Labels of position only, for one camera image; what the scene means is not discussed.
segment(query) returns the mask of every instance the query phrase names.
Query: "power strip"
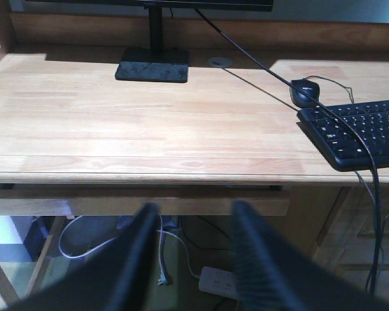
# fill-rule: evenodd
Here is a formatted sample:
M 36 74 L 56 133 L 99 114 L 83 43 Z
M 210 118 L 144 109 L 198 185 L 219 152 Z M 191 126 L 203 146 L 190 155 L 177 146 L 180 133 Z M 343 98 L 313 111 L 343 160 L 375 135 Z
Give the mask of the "power strip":
M 225 298 L 238 300 L 235 276 L 232 272 L 203 267 L 200 274 L 199 290 L 219 295 Z

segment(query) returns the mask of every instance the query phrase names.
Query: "white cable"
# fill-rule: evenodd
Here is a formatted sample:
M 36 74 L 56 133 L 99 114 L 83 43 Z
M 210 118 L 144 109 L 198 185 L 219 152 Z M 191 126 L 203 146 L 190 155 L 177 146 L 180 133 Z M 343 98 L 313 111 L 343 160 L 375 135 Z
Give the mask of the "white cable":
M 180 241 L 180 243 L 183 244 L 184 250 L 186 250 L 187 267 L 189 268 L 189 272 L 195 279 L 200 279 L 200 275 L 199 274 L 195 274 L 193 272 L 193 270 L 192 270 L 191 265 L 190 265 L 189 250 L 187 249 L 186 243 L 178 235 L 175 235 L 174 233 L 171 233 L 171 232 L 168 232 L 168 231 L 163 231 L 163 233 L 165 233 L 167 235 L 171 235 L 171 236 L 177 238 Z
M 159 237 L 159 240 L 158 240 L 158 265 L 160 267 L 160 278 L 157 280 L 157 284 L 158 285 L 162 285 L 162 284 L 167 284 L 167 279 L 166 279 L 166 276 L 164 274 L 164 267 L 163 267 L 163 261 L 161 259 L 161 252 L 163 250 L 162 248 L 162 244 L 163 244 L 163 234 L 164 234 L 164 230 L 163 230 L 163 218 L 161 217 L 161 215 L 159 215 L 160 217 L 160 230 L 157 230 L 157 232 L 160 232 L 160 237 Z
M 95 246 L 94 248 L 92 249 L 89 249 L 88 251 L 86 251 L 85 253 L 83 254 L 80 254 L 80 255 L 76 255 L 76 256 L 72 256 L 72 255 L 68 255 L 67 253 L 65 253 L 63 250 L 62 250 L 62 238 L 66 232 L 66 230 L 71 227 L 71 225 L 73 225 L 77 220 L 81 219 L 82 217 L 84 216 L 78 216 L 76 217 L 74 220 L 72 220 L 69 224 L 66 225 L 66 227 L 64 228 L 64 230 L 62 230 L 60 236 L 59 236 L 59 243 L 58 243 L 58 248 L 59 248 L 59 251 L 60 253 L 66 257 L 66 258 L 69 258 L 69 259 L 79 259 L 79 258 L 82 258 L 82 257 L 85 257 L 86 255 L 89 255 L 90 253 L 93 253 L 94 251 L 96 251 L 97 249 L 101 248 L 102 246 L 105 246 L 106 244 L 114 241 L 117 237 L 114 237 L 114 238 L 111 238 L 97 246 Z M 187 267 L 189 268 L 189 272 L 190 274 L 196 278 L 196 279 L 200 279 L 200 275 L 197 275 L 193 272 L 192 270 L 192 267 L 191 267 L 191 264 L 190 264 L 190 258 L 189 258 L 189 250 L 187 249 L 187 246 L 185 244 L 185 242 L 177 235 L 175 235 L 174 233 L 171 233 L 171 232 L 168 232 L 168 231 L 164 231 L 163 230 L 163 219 L 161 218 L 160 216 L 160 230 L 156 230 L 157 232 L 160 233 L 160 237 L 159 237 L 159 246 L 158 246 L 158 260 L 159 260 L 159 266 L 160 266 L 160 279 L 158 280 L 159 282 L 159 285 L 160 284 L 164 284 L 165 282 L 165 275 L 164 275 L 164 267 L 163 267 L 163 264 L 162 264 L 162 260 L 161 260 L 161 251 L 162 251 L 162 247 L 161 247 L 161 242 L 163 240 L 163 237 L 164 237 L 164 234 L 168 234 L 168 235 L 171 235 L 173 236 L 174 238 L 177 238 L 180 243 L 183 244 L 183 247 L 186 251 L 186 258 L 187 258 Z
M 69 223 L 66 225 L 66 227 L 64 228 L 64 230 L 62 230 L 62 232 L 60 233 L 58 247 L 59 247 L 60 253 L 61 253 L 63 256 L 65 256 L 66 258 L 69 258 L 69 259 L 79 259 L 79 258 L 85 257 L 86 255 L 89 255 L 90 253 L 93 253 L 93 252 L 96 251 L 97 249 L 99 249 L 99 248 L 101 248 L 102 246 L 104 246 L 104 245 L 106 245 L 106 244 L 108 244 L 108 243 L 114 241 L 114 240 L 117 238 L 117 237 L 111 238 L 111 239 L 109 239 L 109 240 L 107 240 L 107 241 L 105 241 L 105 242 L 103 242 L 103 243 L 101 243 L 101 244 L 95 246 L 94 248 L 91 248 L 91 249 L 87 250 L 87 251 L 86 251 L 85 253 L 83 253 L 83 254 L 76 255 L 76 256 L 68 255 L 67 253 L 65 253 L 65 252 L 62 250 L 62 247 L 61 247 L 61 245 L 62 245 L 62 238 L 64 237 L 64 234 L 65 234 L 66 230 L 67 230 L 69 227 L 71 227 L 71 225 L 72 225 L 73 223 L 75 223 L 77 220 L 81 219 L 82 217 L 84 217 L 84 215 L 78 216 L 78 217 L 76 217 L 74 220 L 72 220 L 71 222 L 69 222 Z

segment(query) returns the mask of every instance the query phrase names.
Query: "monitor base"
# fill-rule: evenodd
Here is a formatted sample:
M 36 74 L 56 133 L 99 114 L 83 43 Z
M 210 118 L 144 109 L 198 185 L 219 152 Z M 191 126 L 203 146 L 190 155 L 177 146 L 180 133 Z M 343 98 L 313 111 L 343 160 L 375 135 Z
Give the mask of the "monitor base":
M 125 50 L 115 79 L 147 82 L 187 82 L 189 53 L 165 50 L 153 54 L 150 49 L 130 47 Z

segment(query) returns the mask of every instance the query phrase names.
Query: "desk surface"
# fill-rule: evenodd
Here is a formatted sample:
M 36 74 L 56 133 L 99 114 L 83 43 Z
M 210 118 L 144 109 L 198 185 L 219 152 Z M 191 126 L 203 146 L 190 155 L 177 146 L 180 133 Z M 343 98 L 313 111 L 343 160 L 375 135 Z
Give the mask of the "desk surface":
M 122 52 L 22 45 L 1 60 L 0 183 L 357 183 L 301 132 L 288 87 L 240 53 L 191 51 L 188 83 L 162 84 L 116 81 Z M 287 80 L 389 99 L 389 56 L 253 54 Z M 210 68 L 212 56 L 234 64 Z M 318 82 L 324 104 L 349 102 Z

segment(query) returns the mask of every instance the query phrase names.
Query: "wall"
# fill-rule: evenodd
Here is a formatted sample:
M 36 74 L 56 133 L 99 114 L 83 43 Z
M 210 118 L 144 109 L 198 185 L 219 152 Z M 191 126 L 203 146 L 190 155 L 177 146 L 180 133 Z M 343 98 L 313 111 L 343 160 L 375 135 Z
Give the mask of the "wall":
M 29 3 L 10 0 L 14 11 L 76 14 L 146 15 L 143 8 L 128 6 Z M 165 16 L 169 10 L 164 9 Z M 173 9 L 176 17 L 196 17 L 192 10 Z M 230 12 L 205 10 L 211 18 L 277 19 L 306 21 L 357 21 L 389 23 L 389 0 L 275 0 L 272 12 Z

